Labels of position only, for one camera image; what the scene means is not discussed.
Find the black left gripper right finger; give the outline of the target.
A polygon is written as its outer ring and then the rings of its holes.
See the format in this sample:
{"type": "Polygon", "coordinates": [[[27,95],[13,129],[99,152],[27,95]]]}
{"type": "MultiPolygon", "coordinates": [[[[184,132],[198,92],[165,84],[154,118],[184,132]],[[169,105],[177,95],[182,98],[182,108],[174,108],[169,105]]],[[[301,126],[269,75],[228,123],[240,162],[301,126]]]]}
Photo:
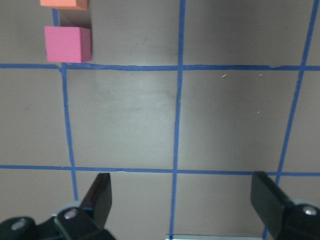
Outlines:
{"type": "Polygon", "coordinates": [[[255,171],[251,178],[250,201],[271,235],[279,235],[294,202],[264,172],[255,171]]]}

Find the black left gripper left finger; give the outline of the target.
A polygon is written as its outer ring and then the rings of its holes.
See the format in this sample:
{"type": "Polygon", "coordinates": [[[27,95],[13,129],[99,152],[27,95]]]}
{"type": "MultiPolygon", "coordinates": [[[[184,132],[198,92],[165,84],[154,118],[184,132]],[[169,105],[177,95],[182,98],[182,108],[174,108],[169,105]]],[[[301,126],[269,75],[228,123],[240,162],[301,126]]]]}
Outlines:
{"type": "Polygon", "coordinates": [[[79,206],[99,229],[104,229],[112,207],[112,186],[109,173],[99,173],[79,206]]]}

